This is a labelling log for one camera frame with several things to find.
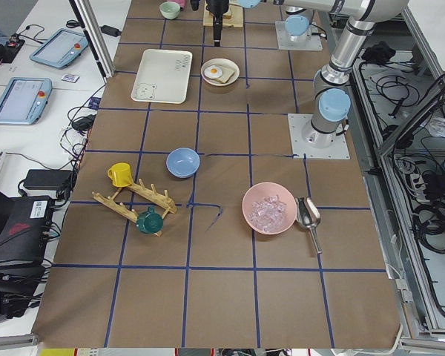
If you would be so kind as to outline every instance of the small white card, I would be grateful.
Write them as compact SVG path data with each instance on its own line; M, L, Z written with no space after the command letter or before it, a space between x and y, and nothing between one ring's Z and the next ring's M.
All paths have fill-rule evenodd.
M65 74L64 76L62 76L61 80L63 82L70 82L70 83L75 83L77 82L77 79L79 79L79 76L76 76L74 74Z
M38 200L33 203L33 207L31 209L31 219L38 219L39 217L43 217L46 213L46 200Z

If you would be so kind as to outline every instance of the green mug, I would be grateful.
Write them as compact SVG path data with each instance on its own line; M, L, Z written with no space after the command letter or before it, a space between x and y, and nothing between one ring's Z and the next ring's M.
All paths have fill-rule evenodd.
M155 234L162 230L163 218L155 212L153 206L149 206L147 211L139 214L136 218L136 227L144 234Z

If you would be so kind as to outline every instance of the pink bowl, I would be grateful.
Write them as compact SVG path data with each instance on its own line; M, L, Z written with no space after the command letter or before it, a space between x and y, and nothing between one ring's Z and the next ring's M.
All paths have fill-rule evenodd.
M286 217L285 220L280 226L278 231L274 232L266 232L261 231L256 228L249 219L249 214L254 210L252 206L253 202L262 202L264 198L278 195L279 200L284 202L286 206ZM255 231L264 234L264 235L275 235L284 232L289 229L290 226L293 225L295 219L297 218L297 203L295 202L295 198L291 193L283 186L277 183L272 182L262 182L256 185L253 185L243 197L243 214L245 221L253 228Z

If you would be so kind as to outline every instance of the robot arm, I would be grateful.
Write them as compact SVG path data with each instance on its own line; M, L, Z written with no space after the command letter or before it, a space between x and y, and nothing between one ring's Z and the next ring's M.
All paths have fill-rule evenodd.
M257 6L261 0L238 0L244 8ZM330 145L339 122L346 117L350 100L339 88L349 81L352 65L376 22L399 14L409 0L273 0L274 4L299 9L325 11L350 16L330 61L314 77L315 113L310 125L303 129L303 138L316 148ZM206 0L208 10L220 26L214 28L214 44L220 45L223 14L228 0Z

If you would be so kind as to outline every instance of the yellow mug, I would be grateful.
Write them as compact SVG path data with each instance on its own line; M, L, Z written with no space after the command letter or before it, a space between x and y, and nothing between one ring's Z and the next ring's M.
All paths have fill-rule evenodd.
M134 182L131 165L128 163L116 163L109 168L107 175L112 179L112 184L116 187L128 187Z

